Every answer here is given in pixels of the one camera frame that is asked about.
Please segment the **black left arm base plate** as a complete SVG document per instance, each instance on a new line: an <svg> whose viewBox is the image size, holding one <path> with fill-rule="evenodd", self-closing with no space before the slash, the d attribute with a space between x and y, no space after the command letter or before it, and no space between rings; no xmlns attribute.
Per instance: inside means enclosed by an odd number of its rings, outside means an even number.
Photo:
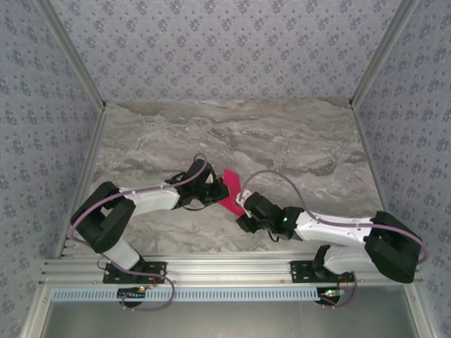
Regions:
<svg viewBox="0 0 451 338"><path fill-rule="evenodd" d="M167 263L163 261L141 261L131 268L131 271L165 275L166 268ZM146 277L144 275L131 275L130 273L125 273L110 263L107 263L104 268L104 284L163 284L164 282L165 279L162 277Z"/></svg>

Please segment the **aluminium frame post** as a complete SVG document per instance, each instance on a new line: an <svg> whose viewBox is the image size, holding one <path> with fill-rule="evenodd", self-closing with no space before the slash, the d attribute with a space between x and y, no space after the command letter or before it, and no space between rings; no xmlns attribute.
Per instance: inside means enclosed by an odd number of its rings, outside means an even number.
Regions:
<svg viewBox="0 0 451 338"><path fill-rule="evenodd" d="M419 2L420 0L400 1L350 97L350 108L353 111L356 111L362 104Z"/></svg>
<svg viewBox="0 0 451 338"><path fill-rule="evenodd" d="M98 110L104 109L104 100L94 83L80 53L77 51L68 31L58 16L50 0L33 0L51 33L62 48L66 58L73 67L75 74Z"/></svg>

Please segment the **small black circuit board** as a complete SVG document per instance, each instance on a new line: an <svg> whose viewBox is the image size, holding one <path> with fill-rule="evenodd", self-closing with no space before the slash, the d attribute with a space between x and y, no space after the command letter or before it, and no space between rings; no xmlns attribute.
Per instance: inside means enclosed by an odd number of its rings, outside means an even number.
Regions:
<svg viewBox="0 0 451 338"><path fill-rule="evenodd" d="M334 298L344 296L347 291L344 289L318 288L319 296L325 298Z"/></svg>
<svg viewBox="0 0 451 338"><path fill-rule="evenodd" d="M117 299L144 299L146 296L145 287L119 288L116 292Z"/></svg>

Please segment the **aluminium side rail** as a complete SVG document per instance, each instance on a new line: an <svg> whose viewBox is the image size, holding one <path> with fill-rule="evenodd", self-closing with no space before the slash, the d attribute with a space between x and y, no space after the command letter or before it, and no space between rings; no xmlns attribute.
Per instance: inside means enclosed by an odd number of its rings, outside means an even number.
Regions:
<svg viewBox="0 0 451 338"><path fill-rule="evenodd" d="M66 241L68 239L69 230L71 227L70 219L71 216L76 212L78 207L83 203L87 195L89 194L89 188L92 183L92 178L94 174L94 168L97 160L97 155L99 151L99 145L102 138L102 133L105 124L105 106L99 110L99 115L97 117L92 137L89 141L87 148L87 153L85 154L85 159L83 161L80 175L78 178L78 183L75 188L73 199L69 205L68 213L64 222L64 226L61 235L58 240L56 247L55 257L56 259L61 259L63 257L63 252L65 249Z"/></svg>
<svg viewBox="0 0 451 338"><path fill-rule="evenodd" d="M358 114L352 110L352 118L356 125L357 133L359 135L360 142L362 144L366 160L369 164L369 169L371 171L372 180L374 183L374 186L376 188L376 191L378 193L378 200L381 204L382 209L377 210L371 217L369 221L368 227L372 228L371 234L369 235L369 238L366 238L365 241L365 248L370 249L369 254L372 258L396 258L400 257L398 253L396 253L395 248L390 248L390 240L391 239L397 239L400 237L400 235L396 235L395 231L397 230L396 227L391 227L389 225L382 225L379 223L373 223L373 221L382 220L382 215L387 215L388 212L386 211L388 209L388 203L386 201L386 198L384 196L381 182L379 180L378 174L376 172L374 161L369 149L368 142L366 140L366 136L364 134L364 130L362 127L362 124L360 122Z"/></svg>

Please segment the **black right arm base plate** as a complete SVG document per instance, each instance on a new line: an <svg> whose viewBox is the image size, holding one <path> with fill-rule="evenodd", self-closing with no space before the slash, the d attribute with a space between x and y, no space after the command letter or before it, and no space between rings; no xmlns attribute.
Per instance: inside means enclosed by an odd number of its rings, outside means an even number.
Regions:
<svg viewBox="0 0 451 338"><path fill-rule="evenodd" d="M339 283L354 282L352 273L332 273L313 261L291 261L290 274L293 283Z"/></svg>

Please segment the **pink paper sheet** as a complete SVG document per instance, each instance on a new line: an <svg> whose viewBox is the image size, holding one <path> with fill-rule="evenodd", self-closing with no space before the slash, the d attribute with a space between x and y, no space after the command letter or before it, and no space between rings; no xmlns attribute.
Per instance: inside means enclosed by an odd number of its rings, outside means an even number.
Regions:
<svg viewBox="0 0 451 338"><path fill-rule="evenodd" d="M237 217L243 216L245 214L244 209L235 203L237 194L241 192L240 176L232 170L225 169L223 171L222 179L225 186L231 186L232 188L234 188L234 198L230 198L228 196L220 200L219 204Z"/></svg>

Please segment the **aluminium mounting rail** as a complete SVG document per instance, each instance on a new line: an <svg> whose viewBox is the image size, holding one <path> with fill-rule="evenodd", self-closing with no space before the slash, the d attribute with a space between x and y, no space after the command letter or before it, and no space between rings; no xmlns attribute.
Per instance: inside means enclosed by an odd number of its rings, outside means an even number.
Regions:
<svg viewBox="0 0 451 338"><path fill-rule="evenodd" d="M145 256L167 263L166 275L181 287L285 286L292 283L290 262L311 261L312 252L175 253ZM44 262L39 284L101 285L103 271L96 256L64 256Z"/></svg>

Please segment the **grey metal sheet panel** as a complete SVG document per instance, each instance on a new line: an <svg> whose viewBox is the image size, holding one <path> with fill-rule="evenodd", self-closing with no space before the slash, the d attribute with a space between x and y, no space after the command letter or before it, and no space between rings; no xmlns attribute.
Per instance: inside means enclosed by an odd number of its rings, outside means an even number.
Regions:
<svg viewBox="0 0 451 338"><path fill-rule="evenodd" d="M175 302L123 310L87 290L36 295L20 338L442 338L416 287L360 287L342 308L313 301Z"/></svg>

